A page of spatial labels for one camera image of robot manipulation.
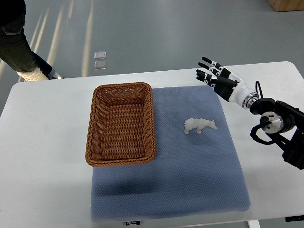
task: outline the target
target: white animal figurine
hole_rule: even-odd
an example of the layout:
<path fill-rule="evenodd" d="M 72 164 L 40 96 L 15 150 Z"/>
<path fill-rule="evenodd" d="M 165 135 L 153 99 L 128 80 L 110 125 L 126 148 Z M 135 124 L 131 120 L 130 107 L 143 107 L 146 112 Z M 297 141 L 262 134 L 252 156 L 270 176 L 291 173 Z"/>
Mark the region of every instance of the white animal figurine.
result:
<path fill-rule="evenodd" d="M 201 130 L 204 127 L 211 127 L 213 129 L 217 129 L 214 120 L 205 120 L 205 119 L 188 119 L 185 121 L 185 130 L 184 133 L 185 134 L 189 134 L 189 131 L 191 131 L 193 128 L 197 128 L 196 132 L 198 134 L 201 133 Z"/>

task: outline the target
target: black cable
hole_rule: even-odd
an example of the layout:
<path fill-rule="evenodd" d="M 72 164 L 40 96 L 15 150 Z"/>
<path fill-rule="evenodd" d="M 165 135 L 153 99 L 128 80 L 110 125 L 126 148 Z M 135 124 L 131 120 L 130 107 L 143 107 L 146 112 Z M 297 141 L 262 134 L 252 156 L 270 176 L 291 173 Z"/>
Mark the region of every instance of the black cable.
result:
<path fill-rule="evenodd" d="M 266 117 L 266 116 L 261 117 L 261 123 L 251 129 L 251 133 L 250 133 L 251 138 L 254 141 L 256 141 L 258 143 L 261 143 L 261 144 L 264 144 L 264 145 L 272 145 L 272 144 L 274 144 L 275 142 L 273 140 L 267 142 L 267 141 L 264 141 L 264 140 L 260 139 L 257 136 L 258 129 L 266 127 L 269 124 L 271 124 L 271 122 L 269 121 L 268 117 Z"/>
<path fill-rule="evenodd" d="M 259 89 L 259 91 L 260 91 L 260 97 L 263 98 L 262 88 L 261 88 L 261 84 L 259 81 L 256 81 L 256 92 L 259 93 L 257 91 L 257 89 Z"/>

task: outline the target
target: brown woven basket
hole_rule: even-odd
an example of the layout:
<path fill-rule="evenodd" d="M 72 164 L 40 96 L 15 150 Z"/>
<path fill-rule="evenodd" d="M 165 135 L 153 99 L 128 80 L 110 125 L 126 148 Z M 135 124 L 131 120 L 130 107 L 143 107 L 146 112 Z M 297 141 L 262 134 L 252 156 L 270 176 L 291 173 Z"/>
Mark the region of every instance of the brown woven basket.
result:
<path fill-rule="evenodd" d="M 144 82 L 101 85 L 93 93 L 86 162 L 144 164 L 156 155 L 152 88 Z"/>

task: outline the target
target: white table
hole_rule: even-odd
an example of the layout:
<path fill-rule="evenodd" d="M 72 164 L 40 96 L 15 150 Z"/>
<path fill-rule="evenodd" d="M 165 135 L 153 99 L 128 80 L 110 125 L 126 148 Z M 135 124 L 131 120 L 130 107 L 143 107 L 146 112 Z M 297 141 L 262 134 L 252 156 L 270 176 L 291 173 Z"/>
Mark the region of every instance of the white table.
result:
<path fill-rule="evenodd" d="M 254 88 L 259 80 L 264 97 L 304 110 L 304 81 L 292 63 L 229 68 L 241 75 L 248 87 Z M 95 224 L 90 219 L 92 167 L 85 161 L 85 151 L 93 91 L 103 84 L 137 81 L 147 82 L 152 88 L 202 85 L 196 80 L 195 70 L 14 85 L 0 118 L 0 226 L 123 227 L 121 222 Z M 245 176 L 249 210 L 146 220 L 141 227 L 182 227 L 304 214 L 304 171 L 284 162 L 278 146 L 261 145 L 251 139 L 251 128 L 258 124 L 259 116 L 223 99 L 221 104 Z"/>

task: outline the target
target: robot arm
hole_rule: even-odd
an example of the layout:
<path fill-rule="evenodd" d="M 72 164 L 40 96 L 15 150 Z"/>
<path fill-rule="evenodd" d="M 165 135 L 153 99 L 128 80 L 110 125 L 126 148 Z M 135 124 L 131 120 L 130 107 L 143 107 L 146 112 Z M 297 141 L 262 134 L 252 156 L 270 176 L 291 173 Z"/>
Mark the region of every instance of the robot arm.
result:
<path fill-rule="evenodd" d="M 250 136 L 265 145 L 276 143 L 283 151 L 285 162 L 304 169 L 304 113 L 282 101 L 272 98 L 260 98 L 252 89 L 247 88 L 245 81 L 236 73 L 206 57 L 202 60 L 209 63 L 199 66 L 207 72 L 197 70 L 197 79 L 214 89 L 219 96 L 228 102 L 236 102 L 245 109 L 250 108 L 254 115 L 261 115 L 260 124 L 252 128 Z M 291 140 L 281 133 L 297 127 Z M 257 130 L 262 129 L 272 140 L 266 142 L 257 136 Z"/>

